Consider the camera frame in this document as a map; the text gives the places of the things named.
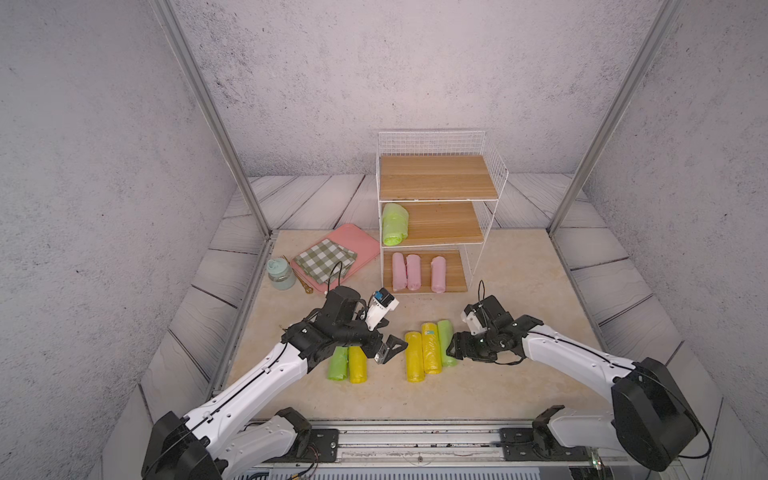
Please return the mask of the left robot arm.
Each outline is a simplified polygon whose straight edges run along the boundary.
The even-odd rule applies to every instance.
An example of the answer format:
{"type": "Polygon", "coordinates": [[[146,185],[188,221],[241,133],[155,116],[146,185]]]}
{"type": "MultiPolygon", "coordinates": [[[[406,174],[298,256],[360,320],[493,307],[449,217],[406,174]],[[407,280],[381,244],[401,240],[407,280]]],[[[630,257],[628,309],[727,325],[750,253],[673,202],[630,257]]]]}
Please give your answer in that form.
{"type": "Polygon", "coordinates": [[[405,341],[380,331],[398,304],[384,288],[368,300],[347,286],[330,290],[322,307],[289,326],[266,357],[230,387],[184,416],[168,412],[157,420],[142,478],[233,479],[267,460],[306,455],[312,426],[298,411],[284,408],[256,427],[252,419],[339,347],[358,346],[379,364],[404,351],[405,341]]]}

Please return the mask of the yellow bag roll labelled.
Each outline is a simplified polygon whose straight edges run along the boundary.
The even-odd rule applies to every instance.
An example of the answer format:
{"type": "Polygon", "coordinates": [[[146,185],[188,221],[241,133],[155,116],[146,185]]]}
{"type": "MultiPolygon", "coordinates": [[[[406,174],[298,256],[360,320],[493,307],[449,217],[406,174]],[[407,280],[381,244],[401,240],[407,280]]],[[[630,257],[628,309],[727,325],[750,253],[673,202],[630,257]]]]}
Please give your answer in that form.
{"type": "Polygon", "coordinates": [[[442,372],[441,344],[438,327],[435,323],[421,325],[422,359],[426,374],[436,375],[442,372]]]}

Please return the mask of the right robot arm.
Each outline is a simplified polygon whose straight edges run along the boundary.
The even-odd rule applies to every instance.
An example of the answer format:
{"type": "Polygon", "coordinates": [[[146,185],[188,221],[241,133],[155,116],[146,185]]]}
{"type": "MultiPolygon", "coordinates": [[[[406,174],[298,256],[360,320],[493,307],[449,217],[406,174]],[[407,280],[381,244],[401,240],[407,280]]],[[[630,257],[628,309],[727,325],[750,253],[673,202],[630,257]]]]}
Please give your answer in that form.
{"type": "Polygon", "coordinates": [[[623,452],[661,472],[707,432],[668,368],[647,357],[617,357],[555,331],[530,315],[513,317],[490,295],[465,307],[465,332],[453,334],[445,352],[456,360],[492,363],[502,352],[516,361],[547,365],[587,386],[607,410],[578,411],[553,405],[532,422],[518,453],[542,460],[584,457],[590,449],[623,452]]]}

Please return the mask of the light green bag roll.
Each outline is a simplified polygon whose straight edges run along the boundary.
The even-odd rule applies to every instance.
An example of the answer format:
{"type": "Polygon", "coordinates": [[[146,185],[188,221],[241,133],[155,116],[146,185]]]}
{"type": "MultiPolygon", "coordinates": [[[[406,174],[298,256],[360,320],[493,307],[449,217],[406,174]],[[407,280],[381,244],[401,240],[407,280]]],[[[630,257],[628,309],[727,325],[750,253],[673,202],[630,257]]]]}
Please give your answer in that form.
{"type": "Polygon", "coordinates": [[[387,203],[382,211],[382,243],[396,246],[408,238],[409,212],[397,203],[387,203]]]}

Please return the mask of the pink bag roll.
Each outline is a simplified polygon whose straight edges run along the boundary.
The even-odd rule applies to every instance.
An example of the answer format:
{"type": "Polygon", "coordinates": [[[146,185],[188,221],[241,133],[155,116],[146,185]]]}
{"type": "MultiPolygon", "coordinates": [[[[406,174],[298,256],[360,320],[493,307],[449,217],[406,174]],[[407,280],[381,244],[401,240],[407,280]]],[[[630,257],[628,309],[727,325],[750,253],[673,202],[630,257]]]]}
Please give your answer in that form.
{"type": "Polygon", "coordinates": [[[400,252],[391,256],[392,288],[395,292],[407,288],[407,268],[405,257],[400,252]]]}
{"type": "Polygon", "coordinates": [[[421,258],[419,255],[409,254],[406,257],[406,275],[408,290],[419,291],[422,287],[421,258]]]}
{"type": "Polygon", "coordinates": [[[431,291],[436,294],[445,293],[447,289],[447,260],[436,256],[431,260],[431,291]]]}

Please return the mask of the bright green bag roll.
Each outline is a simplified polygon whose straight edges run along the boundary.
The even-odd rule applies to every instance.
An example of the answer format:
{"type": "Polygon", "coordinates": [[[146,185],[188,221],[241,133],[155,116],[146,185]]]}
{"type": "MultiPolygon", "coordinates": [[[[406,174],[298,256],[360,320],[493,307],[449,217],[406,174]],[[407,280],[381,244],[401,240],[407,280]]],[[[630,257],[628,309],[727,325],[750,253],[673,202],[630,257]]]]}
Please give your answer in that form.
{"type": "Polygon", "coordinates": [[[329,360],[327,379],[332,381],[344,381],[348,377],[349,348],[336,347],[329,360]]]}

